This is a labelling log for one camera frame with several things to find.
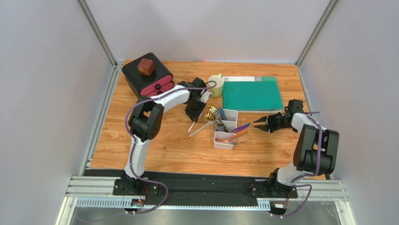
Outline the white ceramic spoon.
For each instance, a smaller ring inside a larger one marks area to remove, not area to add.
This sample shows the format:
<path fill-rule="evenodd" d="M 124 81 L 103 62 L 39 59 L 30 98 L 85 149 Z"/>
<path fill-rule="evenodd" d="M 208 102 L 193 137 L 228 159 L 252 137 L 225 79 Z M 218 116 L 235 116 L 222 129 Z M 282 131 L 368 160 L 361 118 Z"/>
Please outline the white ceramic spoon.
<path fill-rule="evenodd" d="M 190 127 L 188 128 L 188 132 L 190 132 L 193 128 L 193 126 L 196 124 L 196 121 L 193 121 Z"/>

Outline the iridescent purple knife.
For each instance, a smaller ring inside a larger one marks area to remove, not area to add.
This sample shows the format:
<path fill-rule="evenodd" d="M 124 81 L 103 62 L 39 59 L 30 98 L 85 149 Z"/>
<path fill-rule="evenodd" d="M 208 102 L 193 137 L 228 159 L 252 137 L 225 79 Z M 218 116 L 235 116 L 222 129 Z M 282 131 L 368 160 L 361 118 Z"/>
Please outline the iridescent purple knife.
<path fill-rule="evenodd" d="M 251 123 L 247 123 L 247 124 L 244 124 L 242 126 L 236 127 L 235 129 L 230 130 L 229 133 L 236 134 L 236 133 L 248 128 L 250 125 L 251 125 Z"/>

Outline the white handled ladle spoon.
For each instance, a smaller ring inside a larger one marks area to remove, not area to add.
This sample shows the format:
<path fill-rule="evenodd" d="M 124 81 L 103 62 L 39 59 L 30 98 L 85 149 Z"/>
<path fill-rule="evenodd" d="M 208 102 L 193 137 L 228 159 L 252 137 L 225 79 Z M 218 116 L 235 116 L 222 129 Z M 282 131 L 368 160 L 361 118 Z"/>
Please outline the white handled ladle spoon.
<path fill-rule="evenodd" d="M 197 134 L 199 131 L 203 130 L 204 128 L 210 126 L 210 125 L 214 125 L 213 121 L 208 121 L 205 125 L 203 125 L 202 127 L 198 128 L 197 130 L 195 130 L 194 132 L 192 132 L 191 134 L 189 134 L 187 137 L 190 138 L 192 136 L 194 136 L 195 134 Z"/>

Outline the blue grey plastic spoon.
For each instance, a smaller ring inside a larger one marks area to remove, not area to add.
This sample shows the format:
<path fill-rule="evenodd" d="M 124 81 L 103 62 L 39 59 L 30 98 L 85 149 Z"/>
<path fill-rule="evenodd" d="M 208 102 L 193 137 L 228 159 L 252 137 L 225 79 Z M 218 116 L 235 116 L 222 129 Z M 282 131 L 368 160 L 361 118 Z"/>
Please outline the blue grey plastic spoon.
<path fill-rule="evenodd" d="M 221 116 L 221 120 L 228 120 L 227 118 L 226 118 L 226 116 L 225 116 L 225 113 L 224 113 L 224 110 L 222 109 L 222 108 L 218 108 L 217 109 L 217 111 L 218 111 L 218 113 L 220 114 L 220 116 Z"/>

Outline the white compartment organizer box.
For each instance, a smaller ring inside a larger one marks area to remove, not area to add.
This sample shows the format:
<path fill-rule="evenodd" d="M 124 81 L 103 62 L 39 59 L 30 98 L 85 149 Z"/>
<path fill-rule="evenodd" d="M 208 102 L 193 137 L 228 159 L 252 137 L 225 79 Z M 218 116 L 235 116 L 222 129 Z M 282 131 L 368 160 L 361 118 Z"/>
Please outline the white compartment organizer box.
<path fill-rule="evenodd" d="M 237 127 L 237 121 L 238 121 L 238 111 L 235 110 L 226 110 L 223 109 L 225 116 L 228 120 L 222 120 L 226 128 L 230 131 L 232 129 L 235 129 Z M 216 131 L 214 132 L 214 148 L 215 149 L 220 149 L 220 150 L 233 150 L 234 145 L 227 144 L 225 143 L 220 143 L 221 140 L 227 139 L 231 136 L 234 136 L 234 133 L 227 133 L 227 132 L 220 132 Z"/>

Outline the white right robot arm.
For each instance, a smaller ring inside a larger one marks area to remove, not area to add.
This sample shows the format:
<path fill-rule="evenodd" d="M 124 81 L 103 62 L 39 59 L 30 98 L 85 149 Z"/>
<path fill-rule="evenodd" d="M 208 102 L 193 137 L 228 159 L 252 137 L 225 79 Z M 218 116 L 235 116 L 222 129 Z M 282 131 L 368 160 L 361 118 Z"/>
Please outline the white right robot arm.
<path fill-rule="evenodd" d="M 269 133 L 290 128 L 300 135 L 292 162 L 269 175 L 269 188 L 289 189 L 304 178 L 334 171 L 340 135 L 321 126 L 312 112 L 305 112 L 301 100 L 289 100 L 284 113 L 261 117 L 255 127 Z"/>

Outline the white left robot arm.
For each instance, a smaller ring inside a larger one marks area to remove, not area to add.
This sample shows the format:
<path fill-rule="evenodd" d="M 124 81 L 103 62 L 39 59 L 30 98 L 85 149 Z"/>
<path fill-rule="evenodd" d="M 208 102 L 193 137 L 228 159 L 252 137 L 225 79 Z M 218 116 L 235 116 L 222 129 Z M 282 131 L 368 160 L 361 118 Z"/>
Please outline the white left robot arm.
<path fill-rule="evenodd" d="M 163 115 L 179 104 L 185 104 L 185 114 L 196 123 L 209 98 L 208 89 L 215 82 L 196 77 L 192 82 L 179 82 L 169 91 L 153 97 L 140 96 L 125 116 L 125 128 L 131 136 L 131 149 L 120 179 L 114 184 L 114 195 L 139 195 L 148 181 L 142 178 L 151 141 L 161 129 Z"/>

